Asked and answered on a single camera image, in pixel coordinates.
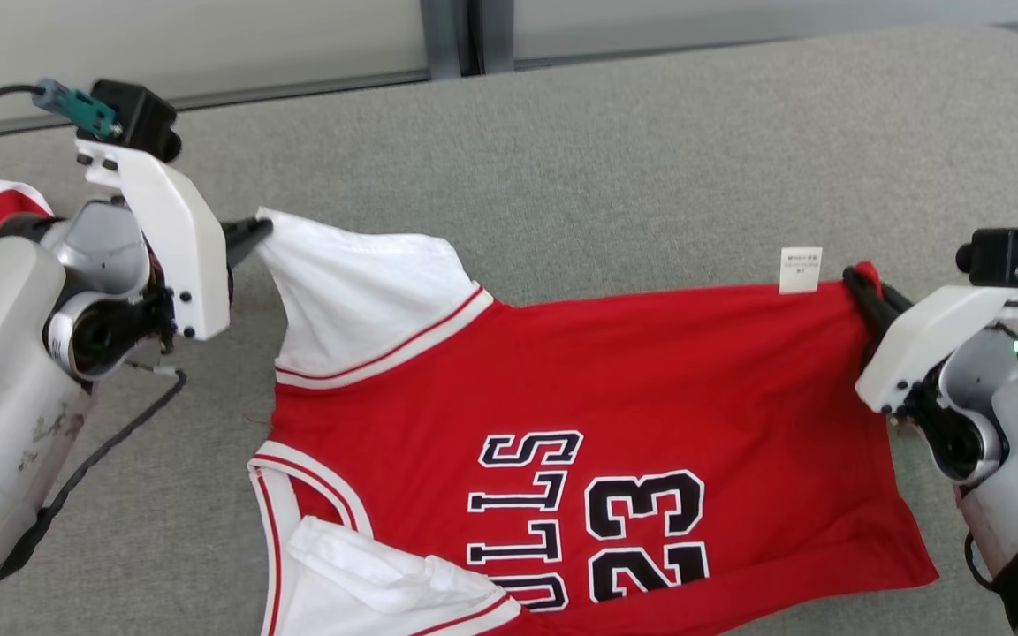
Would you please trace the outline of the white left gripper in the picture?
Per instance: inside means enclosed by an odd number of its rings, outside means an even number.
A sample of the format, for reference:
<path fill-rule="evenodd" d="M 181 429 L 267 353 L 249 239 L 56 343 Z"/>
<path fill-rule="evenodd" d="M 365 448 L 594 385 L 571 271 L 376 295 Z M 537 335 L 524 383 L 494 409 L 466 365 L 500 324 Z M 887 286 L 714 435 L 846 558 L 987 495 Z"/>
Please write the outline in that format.
<path fill-rule="evenodd" d="M 269 218 L 227 222 L 224 233 L 194 182 L 144 150 L 77 140 L 92 160 L 90 184 L 118 190 L 162 267 L 175 295 L 173 314 L 181 334 L 209 341 L 230 326 L 229 275 L 272 233 Z"/>

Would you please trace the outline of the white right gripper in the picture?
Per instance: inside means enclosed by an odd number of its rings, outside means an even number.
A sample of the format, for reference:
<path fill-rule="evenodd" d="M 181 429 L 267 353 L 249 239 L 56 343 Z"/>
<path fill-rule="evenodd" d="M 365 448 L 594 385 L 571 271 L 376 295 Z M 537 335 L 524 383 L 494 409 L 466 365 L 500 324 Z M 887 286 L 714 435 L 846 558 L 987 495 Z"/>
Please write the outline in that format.
<path fill-rule="evenodd" d="M 942 286 L 914 306 L 870 265 L 846 267 L 843 283 L 870 334 L 866 351 L 876 350 L 855 384 L 872 411 L 900 410 L 934 369 L 934 388 L 952 407 L 1017 375 L 1013 339 L 994 327 L 1018 321 L 1018 287 Z"/>

